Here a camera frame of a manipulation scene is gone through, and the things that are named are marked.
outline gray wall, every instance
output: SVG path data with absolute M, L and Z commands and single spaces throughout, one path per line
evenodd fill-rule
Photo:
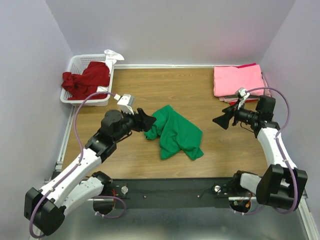
M 258 62 L 295 0 L 46 0 L 72 52 L 124 64 Z
M 25 194 L 52 173 L 70 107 L 71 50 L 44 0 L 0 1 L 0 239 L 29 236 Z
M 292 110 L 283 141 L 292 160 L 308 173 L 308 204 L 320 230 L 320 1 L 297 0 L 265 53 L 261 68 L 270 86 L 281 90 Z M 275 117 L 286 109 L 278 97 Z

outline pink cloth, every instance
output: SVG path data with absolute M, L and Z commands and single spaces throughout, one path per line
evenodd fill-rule
M 241 87 L 250 90 L 264 86 L 259 65 L 243 68 L 234 66 L 214 67 L 213 92 L 216 97 L 234 95 Z M 250 94 L 261 96 L 264 94 L 264 90 L 253 91 Z

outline dark red towel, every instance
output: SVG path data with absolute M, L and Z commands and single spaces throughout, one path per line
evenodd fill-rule
M 64 72 L 62 87 L 72 94 L 68 100 L 84 100 L 96 93 L 98 86 L 108 87 L 110 83 L 109 68 L 104 62 L 92 61 L 82 75 Z M 90 99 L 104 99 L 106 94 L 98 94 Z

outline white laundry basket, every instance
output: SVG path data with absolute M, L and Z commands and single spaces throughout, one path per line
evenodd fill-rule
M 82 74 L 83 71 L 88 67 L 89 63 L 94 62 L 105 62 L 106 55 L 104 54 L 85 54 L 85 55 L 76 55 L 71 58 L 69 66 L 67 68 L 67 72 L 71 72 L 72 74 Z M 108 91 L 111 92 L 112 82 L 114 78 L 114 68 L 110 73 L 110 83 L 107 87 Z M 60 100 L 63 103 L 72 104 L 73 106 L 78 107 L 83 100 L 68 100 L 71 98 L 72 94 L 62 88 Z M 106 98 L 103 99 L 93 99 L 88 100 L 83 105 L 84 107 L 91 107 L 91 106 L 107 106 L 109 101 L 110 95 L 108 94 Z

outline crumpled green fabric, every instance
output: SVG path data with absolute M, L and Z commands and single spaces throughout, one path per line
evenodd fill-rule
M 152 128 L 145 132 L 146 139 L 154 140 L 160 136 L 159 146 L 162 160 L 183 150 L 192 160 L 204 155 L 200 149 L 202 131 L 167 105 L 153 115 L 156 118 Z

